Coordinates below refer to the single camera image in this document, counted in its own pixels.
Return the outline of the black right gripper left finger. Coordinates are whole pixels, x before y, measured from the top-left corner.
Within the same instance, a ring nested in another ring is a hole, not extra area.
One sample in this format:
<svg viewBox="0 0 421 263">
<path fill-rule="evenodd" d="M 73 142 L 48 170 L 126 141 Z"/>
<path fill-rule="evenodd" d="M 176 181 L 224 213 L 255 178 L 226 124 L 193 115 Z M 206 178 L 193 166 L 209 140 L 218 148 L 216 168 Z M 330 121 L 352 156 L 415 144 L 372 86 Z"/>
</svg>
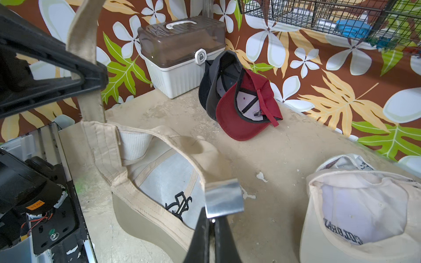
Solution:
<svg viewBox="0 0 421 263">
<path fill-rule="evenodd" d="M 183 263 L 210 263 L 210 230 L 210 220 L 203 207 Z"/>
</svg>

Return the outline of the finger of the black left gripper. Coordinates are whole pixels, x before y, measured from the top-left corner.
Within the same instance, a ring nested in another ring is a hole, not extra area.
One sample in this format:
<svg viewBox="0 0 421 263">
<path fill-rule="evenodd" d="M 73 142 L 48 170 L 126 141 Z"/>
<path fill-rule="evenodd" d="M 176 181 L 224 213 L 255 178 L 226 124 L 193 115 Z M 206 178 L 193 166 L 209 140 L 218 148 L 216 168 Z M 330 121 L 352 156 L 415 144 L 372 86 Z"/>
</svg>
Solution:
<svg viewBox="0 0 421 263">
<path fill-rule="evenodd" d="M 18 54 L 47 62 L 76 74 L 35 80 L 27 61 Z M 103 64 L 89 62 L 66 50 L 65 44 L 1 7 L 1 118 L 58 100 L 99 91 L 108 84 Z"/>
</svg>

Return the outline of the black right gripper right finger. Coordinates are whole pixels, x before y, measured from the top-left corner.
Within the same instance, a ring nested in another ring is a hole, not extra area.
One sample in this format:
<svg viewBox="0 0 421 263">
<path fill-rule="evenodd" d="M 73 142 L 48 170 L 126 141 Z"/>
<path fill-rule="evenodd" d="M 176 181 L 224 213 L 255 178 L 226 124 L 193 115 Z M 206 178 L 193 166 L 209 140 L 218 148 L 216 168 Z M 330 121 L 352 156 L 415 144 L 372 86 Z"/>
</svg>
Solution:
<svg viewBox="0 0 421 263">
<path fill-rule="evenodd" d="M 212 219 L 216 263 L 242 263 L 227 217 Z"/>
</svg>

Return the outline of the beige baseball cap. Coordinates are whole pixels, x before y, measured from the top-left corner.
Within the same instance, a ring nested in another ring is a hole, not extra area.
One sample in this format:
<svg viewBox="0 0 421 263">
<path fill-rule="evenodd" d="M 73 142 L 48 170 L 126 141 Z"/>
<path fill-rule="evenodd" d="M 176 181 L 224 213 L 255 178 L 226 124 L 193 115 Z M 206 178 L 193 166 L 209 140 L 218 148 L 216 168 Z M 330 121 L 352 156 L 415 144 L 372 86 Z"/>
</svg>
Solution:
<svg viewBox="0 0 421 263">
<path fill-rule="evenodd" d="M 210 263 L 216 263 L 212 219 L 244 210 L 239 181 L 227 160 L 204 138 L 183 136 L 167 126 L 139 129 L 108 122 L 101 90 L 77 99 L 87 149 L 111 188 L 119 225 L 183 263 L 205 207 Z"/>
</svg>

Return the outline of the red baseball cap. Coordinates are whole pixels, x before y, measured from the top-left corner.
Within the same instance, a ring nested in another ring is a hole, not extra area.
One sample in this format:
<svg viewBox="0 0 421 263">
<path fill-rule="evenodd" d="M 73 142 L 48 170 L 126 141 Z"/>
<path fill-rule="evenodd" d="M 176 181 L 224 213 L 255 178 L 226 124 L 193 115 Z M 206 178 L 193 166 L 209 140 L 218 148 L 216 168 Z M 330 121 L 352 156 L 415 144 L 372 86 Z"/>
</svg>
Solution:
<svg viewBox="0 0 421 263">
<path fill-rule="evenodd" d="M 237 82 L 220 99 L 216 118 L 223 131 L 237 141 L 250 140 L 283 120 L 270 81 L 247 69 L 241 70 Z"/>
</svg>

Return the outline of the dark grey baseball cap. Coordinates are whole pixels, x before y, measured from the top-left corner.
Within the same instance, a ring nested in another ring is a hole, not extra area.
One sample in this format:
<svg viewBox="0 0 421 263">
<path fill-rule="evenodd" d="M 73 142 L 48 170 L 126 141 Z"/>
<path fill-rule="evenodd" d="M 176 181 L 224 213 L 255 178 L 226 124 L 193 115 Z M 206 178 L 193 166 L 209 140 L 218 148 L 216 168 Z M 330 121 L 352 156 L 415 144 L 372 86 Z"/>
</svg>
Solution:
<svg viewBox="0 0 421 263">
<path fill-rule="evenodd" d="M 206 105 L 207 115 L 211 119 L 217 120 L 216 109 L 218 103 L 225 93 L 237 82 L 242 69 L 243 65 L 239 61 L 236 53 L 231 50 L 220 53 L 214 59 L 211 67 L 213 81 Z"/>
</svg>

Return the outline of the black baseball cap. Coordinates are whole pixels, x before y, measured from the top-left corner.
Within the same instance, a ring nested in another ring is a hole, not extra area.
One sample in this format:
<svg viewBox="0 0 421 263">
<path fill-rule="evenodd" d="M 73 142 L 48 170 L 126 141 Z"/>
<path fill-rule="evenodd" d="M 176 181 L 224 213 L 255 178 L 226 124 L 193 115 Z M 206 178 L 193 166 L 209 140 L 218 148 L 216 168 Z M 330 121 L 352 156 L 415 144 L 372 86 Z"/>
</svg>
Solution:
<svg viewBox="0 0 421 263">
<path fill-rule="evenodd" d="M 209 95 L 209 91 L 213 81 L 213 73 L 211 73 L 211 67 L 214 60 L 206 60 L 205 61 L 205 73 L 201 80 L 199 90 L 198 90 L 198 98 L 201 106 L 206 110 L 207 99 Z"/>
</svg>

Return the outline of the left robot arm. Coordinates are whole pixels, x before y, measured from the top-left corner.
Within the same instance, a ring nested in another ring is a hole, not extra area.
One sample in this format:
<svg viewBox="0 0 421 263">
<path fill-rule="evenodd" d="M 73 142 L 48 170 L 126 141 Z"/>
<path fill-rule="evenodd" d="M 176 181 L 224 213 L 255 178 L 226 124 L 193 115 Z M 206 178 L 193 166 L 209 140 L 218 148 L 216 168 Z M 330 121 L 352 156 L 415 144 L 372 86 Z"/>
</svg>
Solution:
<svg viewBox="0 0 421 263">
<path fill-rule="evenodd" d="M 94 99 L 110 58 L 96 46 L 103 2 L 39 1 L 44 32 L 1 3 L 1 262 L 94 263 L 63 153 L 58 101 Z"/>
</svg>

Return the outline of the white cap under pile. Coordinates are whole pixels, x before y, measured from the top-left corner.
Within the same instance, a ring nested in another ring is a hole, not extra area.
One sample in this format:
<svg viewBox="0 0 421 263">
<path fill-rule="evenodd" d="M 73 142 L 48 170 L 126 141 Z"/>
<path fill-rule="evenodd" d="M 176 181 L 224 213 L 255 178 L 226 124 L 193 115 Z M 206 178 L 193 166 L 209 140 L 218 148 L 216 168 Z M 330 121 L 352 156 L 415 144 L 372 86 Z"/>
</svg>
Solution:
<svg viewBox="0 0 421 263">
<path fill-rule="evenodd" d="M 330 158 L 307 177 L 303 263 L 418 263 L 421 185 L 361 156 Z"/>
</svg>

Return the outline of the white box with brown lid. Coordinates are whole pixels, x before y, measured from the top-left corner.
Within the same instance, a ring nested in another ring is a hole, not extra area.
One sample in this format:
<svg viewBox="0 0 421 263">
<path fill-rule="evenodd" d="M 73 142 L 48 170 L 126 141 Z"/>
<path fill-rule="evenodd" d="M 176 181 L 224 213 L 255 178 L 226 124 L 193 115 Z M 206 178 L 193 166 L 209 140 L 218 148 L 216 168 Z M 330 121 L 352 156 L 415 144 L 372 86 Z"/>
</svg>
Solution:
<svg viewBox="0 0 421 263">
<path fill-rule="evenodd" d="M 205 16 L 138 28 L 153 87 L 174 99 L 200 85 L 206 61 L 225 50 L 225 23 Z"/>
</svg>

